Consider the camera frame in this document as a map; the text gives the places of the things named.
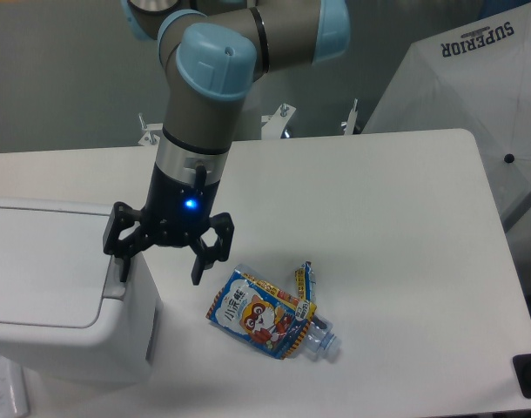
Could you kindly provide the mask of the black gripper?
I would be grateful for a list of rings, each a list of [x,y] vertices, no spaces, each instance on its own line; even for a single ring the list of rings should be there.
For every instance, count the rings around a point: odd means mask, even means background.
[[[122,261],[120,281],[128,281],[131,260],[152,245],[184,247],[190,239],[196,255],[191,273],[194,286],[216,261],[227,261],[234,235],[232,216],[222,212],[210,217],[218,187],[219,182],[195,188],[171,179],[154,165],[142,210],[115,202],[104,230],[103,251]],[[212,246],[203,238],[209,229],[216,233]]]

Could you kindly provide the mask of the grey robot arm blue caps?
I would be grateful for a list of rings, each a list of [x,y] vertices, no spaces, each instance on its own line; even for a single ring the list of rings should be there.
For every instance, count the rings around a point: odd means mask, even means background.
[[[192,281],[229,257],[234,224],[212,213],[245,99],[266,73],[341,56],[343,1],[124,1],[133,33],[158,45],[170,98],[145,205],[117,202],[103,250],[127,281],[152,246],[190,247]]]

